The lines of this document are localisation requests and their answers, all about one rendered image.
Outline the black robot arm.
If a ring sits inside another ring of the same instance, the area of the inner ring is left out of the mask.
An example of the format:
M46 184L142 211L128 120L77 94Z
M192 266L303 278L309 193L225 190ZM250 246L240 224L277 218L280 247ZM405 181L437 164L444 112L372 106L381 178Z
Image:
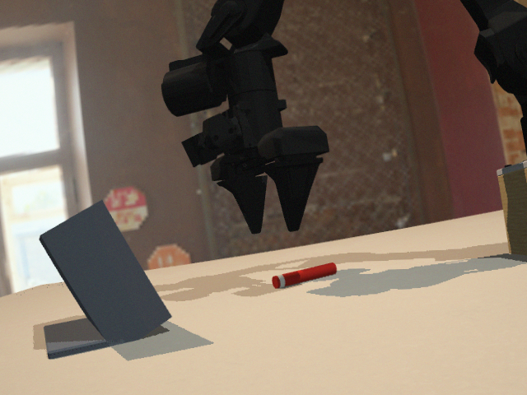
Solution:
M285 0L217 0L196 49L203 54L169 63L161 90L176 116L213 109L241 93L276 91L272 58L288 53L272 34ZM479 28L474 55L490 82L513 94L527 154L527 8L514 0L460 0ZM226 38L230 50L220 41ZM203 131L182 145L193 167L240 145L255 147L254 134L239 105L203 121ZM239 143L240 141L240 143Z

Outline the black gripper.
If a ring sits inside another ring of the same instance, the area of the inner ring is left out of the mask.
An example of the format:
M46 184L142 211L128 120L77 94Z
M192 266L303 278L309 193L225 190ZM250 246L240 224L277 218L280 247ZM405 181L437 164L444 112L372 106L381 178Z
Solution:
M286 100L276 91L249 91L229 99L239 105L254 134L255 147L230 149L210 166L212 181L231 192L252 234L261 232L268 176L273 179L288 231L298 231L312 184L329 151L327 134L318 126L282 127ZM275 161L273 163L270 163ZM268 164L270 163L270 164ZM267 165L266 165L267 164ZM256 176L266 173L264 176ZM256 177L255 177L256 176Z

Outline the red peg with white band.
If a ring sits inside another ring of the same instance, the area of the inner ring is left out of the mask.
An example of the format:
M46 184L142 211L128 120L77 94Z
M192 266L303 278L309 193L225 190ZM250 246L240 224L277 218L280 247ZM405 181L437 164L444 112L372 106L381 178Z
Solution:
M337 273L335 263L327 263L316 267L289 272L273 276L272 282L275 289L295 285L304 281L310 281L321 277L331 276Z

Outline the dark grey sloped panel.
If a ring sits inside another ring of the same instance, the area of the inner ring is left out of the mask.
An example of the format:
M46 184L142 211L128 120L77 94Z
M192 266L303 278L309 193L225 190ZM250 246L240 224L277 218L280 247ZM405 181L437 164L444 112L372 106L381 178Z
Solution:
M140 340L172 318L102 200L39 240L86 315L44 326L49 359Z

